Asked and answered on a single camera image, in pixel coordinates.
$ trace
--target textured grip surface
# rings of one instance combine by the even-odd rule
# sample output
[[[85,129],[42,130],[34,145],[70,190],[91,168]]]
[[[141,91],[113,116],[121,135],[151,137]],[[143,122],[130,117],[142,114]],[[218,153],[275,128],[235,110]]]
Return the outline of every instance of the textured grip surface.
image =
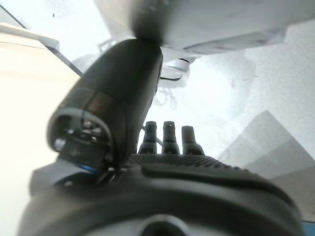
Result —
[[[128,166],[137,166],[143,164],[165,164],[175,166],[194,166],[206,168],[225,168],[233,170],[242,170],[239,167],[232,167],[222,162],[202,155],[180,155],[180,154],[133,154],[126,163]]]

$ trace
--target robotic hand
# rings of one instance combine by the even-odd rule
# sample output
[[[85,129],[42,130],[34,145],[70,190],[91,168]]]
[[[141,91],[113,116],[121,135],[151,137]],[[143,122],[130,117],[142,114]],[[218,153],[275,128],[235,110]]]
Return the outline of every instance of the robotic hand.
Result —
[[[139,132],[160,78],[159,45],[126,40],[101,56],[51,117],[59,156],[35,170],[19,236],[302,236],[299,212],[265,179],[205,156],[193,128]]]

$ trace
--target black robotic finger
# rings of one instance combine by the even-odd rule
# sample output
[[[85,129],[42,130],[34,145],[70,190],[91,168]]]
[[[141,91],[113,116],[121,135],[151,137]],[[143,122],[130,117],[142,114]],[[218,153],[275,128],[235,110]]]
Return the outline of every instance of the black robotic finger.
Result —
[[[180,154],[176,143],[175,123],[173,121],[164,122],[162,154]]]
[[[157,123],[148,121],[145,127],[143,143],[139,148],[139,153],[157,154]]]
[[[204,155],[202,147],[196,143],[192,126],[182,127],[183,154]]]

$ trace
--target blue light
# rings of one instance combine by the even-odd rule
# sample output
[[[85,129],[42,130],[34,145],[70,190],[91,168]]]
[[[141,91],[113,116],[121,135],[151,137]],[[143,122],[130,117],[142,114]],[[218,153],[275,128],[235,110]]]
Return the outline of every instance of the blue light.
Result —
[[[315,223],[304,222],[303,225],[307,236],[315,236]]]
[[[79,165],[80,168],[87,170],[87,171],[91,171],[91,172],[95,172],[96,169],[91,167],[91,166],[86,166],[86,165]]]

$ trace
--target beige wall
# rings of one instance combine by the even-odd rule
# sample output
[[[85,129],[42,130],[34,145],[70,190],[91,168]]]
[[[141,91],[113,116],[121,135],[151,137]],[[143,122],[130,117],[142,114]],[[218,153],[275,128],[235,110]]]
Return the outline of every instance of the beige wall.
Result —
[[[46,125],[77,79],[37,40],[0,33],[1,235],[16,233],[32,170],[57,156],[46,144]]]

